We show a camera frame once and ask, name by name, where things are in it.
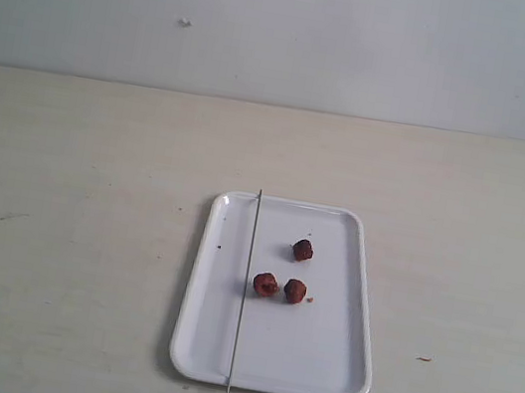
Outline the thin metal skewer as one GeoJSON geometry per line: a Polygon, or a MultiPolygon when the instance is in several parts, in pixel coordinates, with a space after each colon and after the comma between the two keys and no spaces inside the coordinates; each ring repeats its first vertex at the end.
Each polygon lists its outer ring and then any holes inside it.
{"type": "Polygon", "coordinates": [[[257,197],[257,205],[256,205],[256,211],[254,216],[254,222],[253,222],[253,228],[252,228],[252,234],[251,234],[251,240],[250,240],[250,246],[249,246],[249,252],[248,252],[248,258],[247,258],[247,264],[246,264],[246,270],[245,270],[245,276],[244,276],[244,282],[243,282],[243,288],[242,288],[242,294],[241,294],[241,300],[240,300],[240,306],[239,306],[239,312],[238,312],[238,324],[237,324],[237,330],[236,330],[236,336],[235,341],[233,342],[232,347],[232,357],[230,359],[230,371],[229,371],[229,377],[228,377],[228,383],[226,384],[226,393],[231,393],[232,390],[232,380],[234,378],[234,372],[235,372],[235,366],[236,366],[236,360],[237,360],[237,354],[238,354],[238,348],[239,348],[239,342],[240,342],[240,336],[241,336],[241,324],[242,324],[242,318],[243,318],[243,312],[244,312],[244,306],[245,306],[245,300],[246,300],[246,294],[247,294],[247,288],[248,284],[250,282],[250,270],[251,270],[251,264],[252,264],[252,258],[253,258],[253,252],[254,252],[254,246],[255,246],[255,240],[256,240],[256,234],[257,234],[257,228],[258,228],[258,222],[260,217],[260,211],[261,211],[261,205],[262,205],[262,199],[263,199],[263,190],[260,189],[257,197]]]}

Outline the red-brown food piece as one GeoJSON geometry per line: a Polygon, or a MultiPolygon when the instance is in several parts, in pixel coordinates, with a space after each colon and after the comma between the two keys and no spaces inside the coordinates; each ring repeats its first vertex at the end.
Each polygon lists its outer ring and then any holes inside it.
{"type": "Polygon", "coordinates": [[[307,286],[304,282],[298,279],[290,279],[287,281],[284,289],[285,300],[289,304],[297,304],[304,300],[307,294],[307,286]]]}
{"type": "Polygon", "coordinates": [[[298,262],[311,260],[313,257],[311,242],[307,239],[298,240],[292,245],[293,259],[298,262]]]}
{"type": "Polygon", "coordinates": [[[269,272],[256,275],[253,286],[255,293],[260,297],[271,297],[279,292],[276,277],[269,272]]]}

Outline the white rectangular plastic tray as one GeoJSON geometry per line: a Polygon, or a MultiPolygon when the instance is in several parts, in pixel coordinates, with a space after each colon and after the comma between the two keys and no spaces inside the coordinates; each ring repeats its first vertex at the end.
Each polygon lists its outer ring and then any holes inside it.
{"type": "MultiPolygon", "coordinates": [[[[212,204],[170,342],[187,378],[226,386],[257,205],[232,191],[212,204]]],[[[363,225],[346,209],[263,196],[232,386],[263,393],[368,393],[371,337],[363,225]],[[298,262],[292,245],[311,242],[298,262]],[[253,279],[274,274],[260,297],[253,279]],[[307,286],[289,304],[290,279],[307,286]]]]}

